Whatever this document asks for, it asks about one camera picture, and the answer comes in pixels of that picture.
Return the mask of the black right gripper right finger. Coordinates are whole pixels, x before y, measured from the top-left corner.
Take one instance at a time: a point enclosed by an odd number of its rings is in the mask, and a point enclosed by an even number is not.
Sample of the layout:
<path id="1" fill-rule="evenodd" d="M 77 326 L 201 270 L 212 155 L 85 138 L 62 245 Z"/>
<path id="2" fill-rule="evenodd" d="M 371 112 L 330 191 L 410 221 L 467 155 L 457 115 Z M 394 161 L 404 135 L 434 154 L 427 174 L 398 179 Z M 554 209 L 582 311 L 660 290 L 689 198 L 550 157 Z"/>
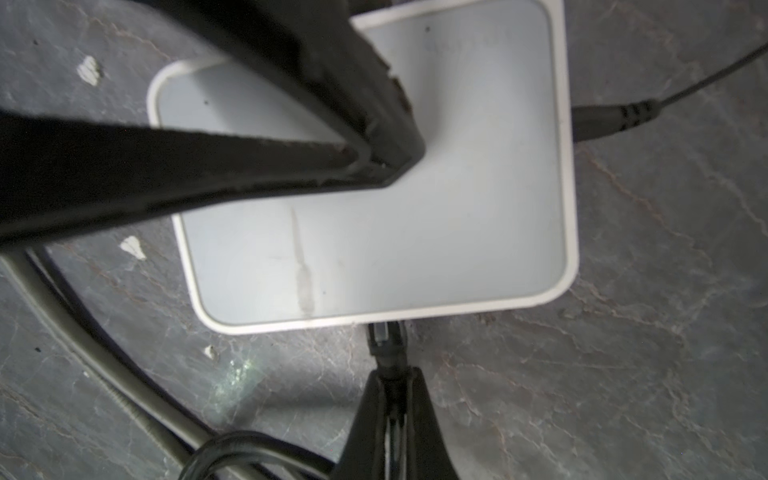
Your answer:
<path id="1" fill-rule="evenodd" d="M 406 380 L 406 479 L 458 480 L 433 408 L 423 372 L 411 367 Z"/>

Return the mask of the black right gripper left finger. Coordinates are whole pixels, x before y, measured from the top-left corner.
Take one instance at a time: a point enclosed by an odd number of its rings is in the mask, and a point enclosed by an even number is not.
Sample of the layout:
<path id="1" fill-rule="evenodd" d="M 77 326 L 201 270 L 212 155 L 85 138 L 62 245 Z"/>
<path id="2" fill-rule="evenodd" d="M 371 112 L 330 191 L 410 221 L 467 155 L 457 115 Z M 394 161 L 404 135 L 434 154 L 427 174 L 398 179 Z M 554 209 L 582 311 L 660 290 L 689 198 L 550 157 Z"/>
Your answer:
<path id="1" fill-rule="evenodd" d="M 366 382 L 341 457 L 331 479 L 384 479 L 387 397 L 376 370 Z"/>

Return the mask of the black power adapter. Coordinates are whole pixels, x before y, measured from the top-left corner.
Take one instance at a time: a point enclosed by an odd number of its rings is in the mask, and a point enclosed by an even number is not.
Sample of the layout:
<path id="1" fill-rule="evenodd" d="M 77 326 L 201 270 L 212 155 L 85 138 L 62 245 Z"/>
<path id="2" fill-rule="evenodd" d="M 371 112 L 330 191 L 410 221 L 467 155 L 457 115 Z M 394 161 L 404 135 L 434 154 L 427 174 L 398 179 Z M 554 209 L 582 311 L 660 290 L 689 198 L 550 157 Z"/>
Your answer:
<path id="1" fill-rule="evenodd" d="M 658 118 L 666 107 L 750 65 L 766 53 L 767 44 L 763 44 L 730 65 L 661 100 L 647 99 L 625 104 L 574 106 L 571 108 L 573 143 L 613 136 L 651 122 Z"/>

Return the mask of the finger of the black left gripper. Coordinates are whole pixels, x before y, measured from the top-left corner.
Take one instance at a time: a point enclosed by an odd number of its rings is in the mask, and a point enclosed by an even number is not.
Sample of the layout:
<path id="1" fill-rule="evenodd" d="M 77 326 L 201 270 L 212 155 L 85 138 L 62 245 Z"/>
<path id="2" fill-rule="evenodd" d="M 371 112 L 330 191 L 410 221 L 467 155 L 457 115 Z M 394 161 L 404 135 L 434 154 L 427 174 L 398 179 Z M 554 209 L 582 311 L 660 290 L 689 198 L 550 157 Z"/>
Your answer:
<path id="1" fill-rule="evenodd" d="M 1 242 L 36 246 L 217 203 L 383 188 L 425 155 L 411 103 L 353 27 L 389 1 L 155 1 L 316 115 L 336 142 L 1 115 Z"/>

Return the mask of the white network switch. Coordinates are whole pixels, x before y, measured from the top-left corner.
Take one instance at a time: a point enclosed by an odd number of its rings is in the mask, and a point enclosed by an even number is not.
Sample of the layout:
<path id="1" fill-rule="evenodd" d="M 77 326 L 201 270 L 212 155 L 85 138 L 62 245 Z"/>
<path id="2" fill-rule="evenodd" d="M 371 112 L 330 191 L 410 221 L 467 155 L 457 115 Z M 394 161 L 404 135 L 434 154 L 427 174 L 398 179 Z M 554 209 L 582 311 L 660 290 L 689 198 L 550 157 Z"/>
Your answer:
<path id="1" fill-rule="evenodd" d="M 564 5 L 414 1 L 352 20 L 426 156 L 392 185 L 172 222 L 193 309 L 227 335 L 527 308 L 579 266 Z"/>

